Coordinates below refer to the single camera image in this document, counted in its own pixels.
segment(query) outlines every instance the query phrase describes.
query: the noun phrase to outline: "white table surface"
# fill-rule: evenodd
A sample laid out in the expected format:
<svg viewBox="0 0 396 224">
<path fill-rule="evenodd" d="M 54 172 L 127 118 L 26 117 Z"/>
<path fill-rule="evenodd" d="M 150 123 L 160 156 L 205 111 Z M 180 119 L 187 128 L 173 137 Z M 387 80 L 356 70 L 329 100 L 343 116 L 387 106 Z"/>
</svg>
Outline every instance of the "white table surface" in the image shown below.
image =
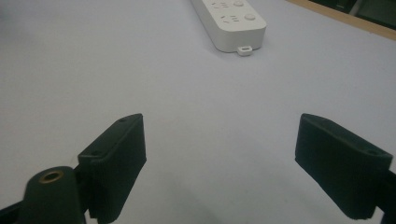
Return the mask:
<svg viewBox="0 0 396 224">
<path fill-rule="evenodd" d="M 148 162 L 116 223 L 379 223 L 379 209 L 346 217 L 294 149 L 311 113 L 396 155 L 396 42 L 249 3 L 268 27 L 241 58 L 214 48 L 189 0 L 1 0 L 0 207 L 142 113 Z"/>
</svg>

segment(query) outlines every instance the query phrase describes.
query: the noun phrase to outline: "table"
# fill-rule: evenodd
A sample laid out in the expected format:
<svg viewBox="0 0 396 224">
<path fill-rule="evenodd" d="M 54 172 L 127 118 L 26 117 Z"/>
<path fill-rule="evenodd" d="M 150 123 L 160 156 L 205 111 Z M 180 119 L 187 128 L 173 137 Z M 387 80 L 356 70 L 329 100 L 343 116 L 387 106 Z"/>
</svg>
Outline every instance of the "table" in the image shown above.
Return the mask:
<svg viewBox="0 0 396 224">
<path fill-rule="evenodd" d="M 2 1 L 0 207 L 142 113 L 148 162 L 116 223 L 379 223 L 345 217 L 294 148 L 311 113 L 396 155 L 396 42 L 249 3 L 268 26 L 241 58 L 214 48 L 189 0 Z"/>
</svg>

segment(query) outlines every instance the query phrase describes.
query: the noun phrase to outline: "power strip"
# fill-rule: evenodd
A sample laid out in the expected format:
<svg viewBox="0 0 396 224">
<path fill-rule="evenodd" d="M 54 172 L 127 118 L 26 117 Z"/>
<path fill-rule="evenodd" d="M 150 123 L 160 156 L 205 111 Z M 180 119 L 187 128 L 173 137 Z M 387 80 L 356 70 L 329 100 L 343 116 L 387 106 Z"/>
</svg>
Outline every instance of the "power strip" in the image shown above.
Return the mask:
<svg viewBox="0 0 396 224">
<path fill-rule="evenodd" d="M 191 1 L 218 50 L 248 56 L 262 46 L 267 23 L 246 0 Z"/>
</svg>

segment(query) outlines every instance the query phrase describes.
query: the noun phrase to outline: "white power strip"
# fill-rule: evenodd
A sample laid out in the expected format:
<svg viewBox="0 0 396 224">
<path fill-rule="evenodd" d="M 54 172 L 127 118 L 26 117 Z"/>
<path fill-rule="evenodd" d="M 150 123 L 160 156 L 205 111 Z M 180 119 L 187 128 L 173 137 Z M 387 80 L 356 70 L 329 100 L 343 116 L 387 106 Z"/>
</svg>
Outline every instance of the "white power strip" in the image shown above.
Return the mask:
<svg viewBox="0 0 396 224">
<path fill-rule="evenodd" d="M 215 47 L 248 56 L 262 46 L 267 23 L 246 0 L 191 0 Z"/>
</svg>

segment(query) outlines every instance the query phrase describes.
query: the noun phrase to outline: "power strip switch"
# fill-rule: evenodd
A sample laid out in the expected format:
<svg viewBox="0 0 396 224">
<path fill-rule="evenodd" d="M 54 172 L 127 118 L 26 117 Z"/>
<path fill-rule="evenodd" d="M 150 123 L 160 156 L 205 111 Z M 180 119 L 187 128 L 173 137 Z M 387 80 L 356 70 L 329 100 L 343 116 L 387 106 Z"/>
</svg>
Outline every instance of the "power strip switch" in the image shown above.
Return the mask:
<svg viewBox="0 0 396 224">
<path fill-rule="evenodd" d="M 218 50 L 248 56 L 262 46 L 267 23 L 246 0 L 191 1 Z"/>
</svg>

